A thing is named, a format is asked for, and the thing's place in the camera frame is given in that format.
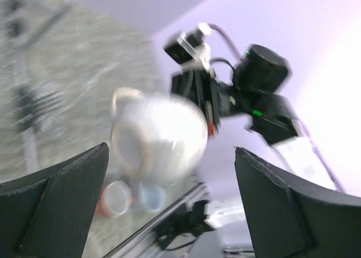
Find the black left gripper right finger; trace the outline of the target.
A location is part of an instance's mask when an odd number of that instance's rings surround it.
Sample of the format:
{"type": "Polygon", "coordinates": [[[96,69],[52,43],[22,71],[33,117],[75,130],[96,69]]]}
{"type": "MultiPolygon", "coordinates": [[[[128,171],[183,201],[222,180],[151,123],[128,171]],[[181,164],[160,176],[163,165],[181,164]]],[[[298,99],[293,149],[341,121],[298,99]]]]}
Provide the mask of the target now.
{"type": "Polygon", "coordinates": [[[360,198],[236,148],[235,170],[256,257],[360,257],[360,198]]]}

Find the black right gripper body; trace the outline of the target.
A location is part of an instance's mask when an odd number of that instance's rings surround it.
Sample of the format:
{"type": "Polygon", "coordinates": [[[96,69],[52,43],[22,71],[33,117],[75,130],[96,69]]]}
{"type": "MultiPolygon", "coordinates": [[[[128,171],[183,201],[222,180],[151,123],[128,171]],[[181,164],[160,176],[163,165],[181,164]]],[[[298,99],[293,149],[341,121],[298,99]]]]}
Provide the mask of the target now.
{"type": "Polygon", "coordinates": [[[240,113],[233,86],[218,82],[213,69],[190,69],[172,74],[170,92],[193,102],[202,112],[208,136],[219,132],[220,120],[240,113]]]}

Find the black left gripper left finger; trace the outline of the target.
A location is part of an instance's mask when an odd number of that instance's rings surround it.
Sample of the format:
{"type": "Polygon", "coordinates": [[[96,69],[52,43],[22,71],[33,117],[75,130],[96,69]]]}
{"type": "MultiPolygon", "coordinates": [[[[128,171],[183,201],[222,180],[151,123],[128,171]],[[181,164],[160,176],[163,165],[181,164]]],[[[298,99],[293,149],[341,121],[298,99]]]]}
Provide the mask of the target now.
{"type": "Polygon", "coordinates": [[[109,147],[1,184],[1,257],[82,256],[109,147]]]}

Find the beige speckled round mug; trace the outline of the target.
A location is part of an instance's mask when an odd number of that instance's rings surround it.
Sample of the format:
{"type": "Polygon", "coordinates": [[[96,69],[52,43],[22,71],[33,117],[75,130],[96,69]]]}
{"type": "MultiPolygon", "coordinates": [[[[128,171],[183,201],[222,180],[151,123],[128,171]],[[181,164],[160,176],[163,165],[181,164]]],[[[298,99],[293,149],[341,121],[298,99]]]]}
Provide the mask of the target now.
{"type": "Polygon", "coordinates": [[[185,98],[121,87],[111,103],[111,149],[129,178],[168,185],[198,165],[208,140],[205,117],[185,98]]]}

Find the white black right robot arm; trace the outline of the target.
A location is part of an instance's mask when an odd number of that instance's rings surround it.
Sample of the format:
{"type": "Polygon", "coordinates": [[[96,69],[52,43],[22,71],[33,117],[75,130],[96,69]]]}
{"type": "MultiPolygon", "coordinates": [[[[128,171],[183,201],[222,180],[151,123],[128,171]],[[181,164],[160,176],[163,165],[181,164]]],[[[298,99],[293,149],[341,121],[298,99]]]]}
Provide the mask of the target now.
{"type": "Polygon", "coordinates": [[[210,137],[218,132],[222,118],[247,114],[252,118],[249,129],[263,137],[289,171],[325,188],[343,191],[287,99],[275,93],[290,73],[285,58],[251,45],[233,68],[232,82],[225,84],[216,80],[210,67],[215,59],[210,58],[208,45],[177,44],[165,52],[182,67],[181,74],[173,75],[171,92],[200,108],[210,137]]]}

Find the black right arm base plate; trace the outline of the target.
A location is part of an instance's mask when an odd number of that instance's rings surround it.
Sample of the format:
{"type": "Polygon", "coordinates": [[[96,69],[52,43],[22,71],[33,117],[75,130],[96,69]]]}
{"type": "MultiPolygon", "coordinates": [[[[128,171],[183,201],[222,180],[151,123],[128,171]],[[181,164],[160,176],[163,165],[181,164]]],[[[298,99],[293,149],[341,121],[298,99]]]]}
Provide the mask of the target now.
{"type": "Polygon", "coordinates": [[[197,201],[190,210],[183,203],[153,229],[156,235],[154,243],[163,251],[175,251],[192,246],[203,233],[214,231],[206,222],[208,215],[205,207],[208,203],[208,200],[197,201]],[[178,247],[168,248],[177,236],[184,234],[192,234],[195,239],[178,247]]]}

